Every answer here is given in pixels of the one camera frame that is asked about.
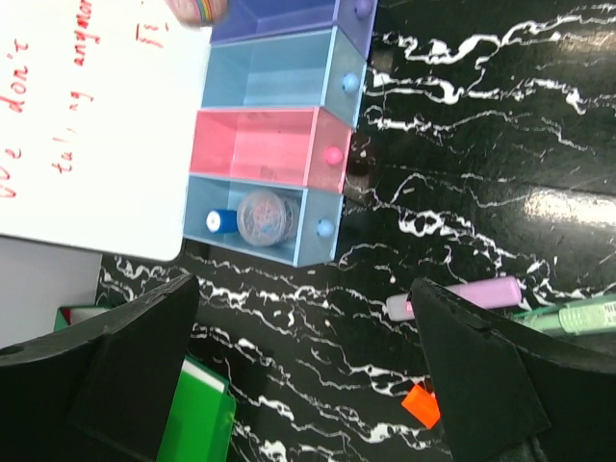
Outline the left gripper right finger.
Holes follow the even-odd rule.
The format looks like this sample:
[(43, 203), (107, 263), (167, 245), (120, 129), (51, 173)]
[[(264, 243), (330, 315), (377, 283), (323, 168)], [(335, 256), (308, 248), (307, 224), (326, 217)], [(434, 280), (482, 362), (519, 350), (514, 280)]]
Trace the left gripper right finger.
[(411, 303), (456, 461), (612, 461), (615, 357), (522, 326), (429, 279)]

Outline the purple bin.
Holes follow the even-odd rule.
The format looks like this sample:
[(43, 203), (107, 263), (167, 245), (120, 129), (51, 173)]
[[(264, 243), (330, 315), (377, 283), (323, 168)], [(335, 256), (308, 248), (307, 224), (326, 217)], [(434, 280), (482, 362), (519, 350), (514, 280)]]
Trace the purple bin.
[(260, 39), (336, 26), (358, 52), (367, 56), (376, 9), (376, 0), (230, 1), (226, 16), (212, 29), (211, 43)]

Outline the pink bin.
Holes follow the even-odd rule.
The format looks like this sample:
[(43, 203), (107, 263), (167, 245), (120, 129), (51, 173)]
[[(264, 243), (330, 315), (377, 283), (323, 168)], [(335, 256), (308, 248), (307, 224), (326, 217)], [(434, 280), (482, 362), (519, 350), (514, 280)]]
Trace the pink bin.
[(340, 193), (350, 138), (323, 108), (200, 110), (190, 172)]

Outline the pink transparent stapler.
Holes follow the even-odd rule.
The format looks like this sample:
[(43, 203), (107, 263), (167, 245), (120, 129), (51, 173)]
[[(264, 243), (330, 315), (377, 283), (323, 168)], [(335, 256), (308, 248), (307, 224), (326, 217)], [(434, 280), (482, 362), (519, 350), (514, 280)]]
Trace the pink transparent stapler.
[(178, 21), (191, 27), (205, 27), (221, 21), (228, 10), (227, 0), (166, 0)]

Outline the small clear glue bottle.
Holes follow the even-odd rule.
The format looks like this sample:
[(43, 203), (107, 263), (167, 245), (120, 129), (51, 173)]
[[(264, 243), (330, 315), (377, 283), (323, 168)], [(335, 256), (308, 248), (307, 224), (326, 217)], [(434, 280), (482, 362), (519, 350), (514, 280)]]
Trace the small clear glue bottle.
[(296, 235), (300, 201), (273, 190), (250, 192), (236, 209), (211, 209), (205, 225), (214, 234), (239, 233), (253, 246), (273, 246)]

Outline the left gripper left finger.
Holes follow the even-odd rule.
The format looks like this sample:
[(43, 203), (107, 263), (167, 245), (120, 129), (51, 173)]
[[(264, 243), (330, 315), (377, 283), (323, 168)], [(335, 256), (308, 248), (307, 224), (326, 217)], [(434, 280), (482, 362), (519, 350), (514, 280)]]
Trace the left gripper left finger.
[(187, 274), (2, 348), (2, 460), (155, 460), (198, 300)]

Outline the orange black marker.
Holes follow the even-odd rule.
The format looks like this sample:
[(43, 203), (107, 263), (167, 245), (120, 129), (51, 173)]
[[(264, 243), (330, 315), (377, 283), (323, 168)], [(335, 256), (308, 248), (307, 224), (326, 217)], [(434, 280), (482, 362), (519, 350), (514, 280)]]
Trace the orange black marker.
[(436, 426), (441, 419), (436, 397), (420, 384), (413, 386), (401, 406), (428, 429)]

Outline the light blue bin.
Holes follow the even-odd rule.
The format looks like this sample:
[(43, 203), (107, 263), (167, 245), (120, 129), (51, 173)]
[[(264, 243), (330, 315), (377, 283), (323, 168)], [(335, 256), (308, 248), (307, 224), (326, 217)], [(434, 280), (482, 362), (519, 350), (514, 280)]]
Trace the light blue bin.
[(214, 45), (201, 106), (323, 107), (354, 128), (366, 68), (338, 27)]
[(328, 263), (343, 205), (338, 193), (192, 174), (184, 237), (295, 268)]

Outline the white dry-erase board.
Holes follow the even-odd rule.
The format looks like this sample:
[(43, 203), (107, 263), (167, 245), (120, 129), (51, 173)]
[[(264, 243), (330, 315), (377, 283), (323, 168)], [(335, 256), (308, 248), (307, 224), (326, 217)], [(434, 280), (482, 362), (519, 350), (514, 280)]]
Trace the white dry-erase board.
[(163, 1), (1, 5), (1, 232), (180, 252), (207, 28)]

